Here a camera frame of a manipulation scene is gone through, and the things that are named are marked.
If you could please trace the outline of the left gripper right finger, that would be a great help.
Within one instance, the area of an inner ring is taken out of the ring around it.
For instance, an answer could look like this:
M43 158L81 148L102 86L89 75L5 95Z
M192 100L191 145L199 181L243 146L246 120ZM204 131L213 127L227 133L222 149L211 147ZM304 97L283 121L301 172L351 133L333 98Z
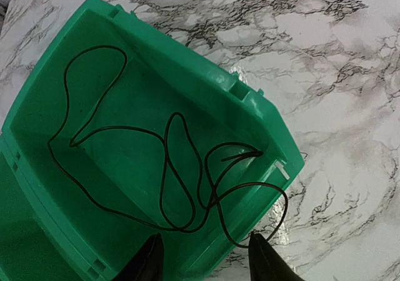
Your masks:
M302 281L261 234L251 234L248 257L251 280Z

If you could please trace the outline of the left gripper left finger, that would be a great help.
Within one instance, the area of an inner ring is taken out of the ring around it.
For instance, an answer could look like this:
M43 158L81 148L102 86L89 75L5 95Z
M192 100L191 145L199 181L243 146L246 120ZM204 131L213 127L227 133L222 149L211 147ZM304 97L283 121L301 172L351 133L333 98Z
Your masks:
M160 233L150 236L115 281L160 281L164 275L164 244Z

